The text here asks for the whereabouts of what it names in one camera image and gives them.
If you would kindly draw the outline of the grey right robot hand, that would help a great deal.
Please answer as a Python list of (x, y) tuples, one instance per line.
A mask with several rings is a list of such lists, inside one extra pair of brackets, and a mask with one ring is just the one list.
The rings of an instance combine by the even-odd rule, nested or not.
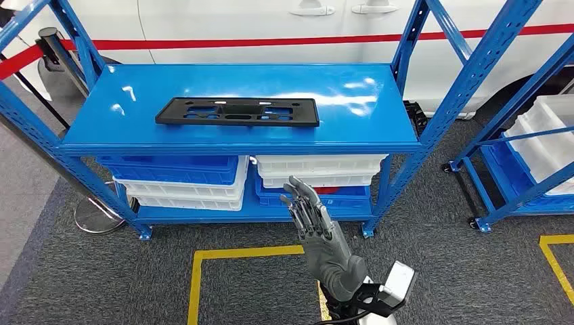
[(291, 175), (283, 185), (290, 195), (281, 195), (296, 227), (308, 260), (310, 272), (317, 278), (331, 274), (349, 274), (356, 257), (338, 222), (333, 221), (317, 192)]

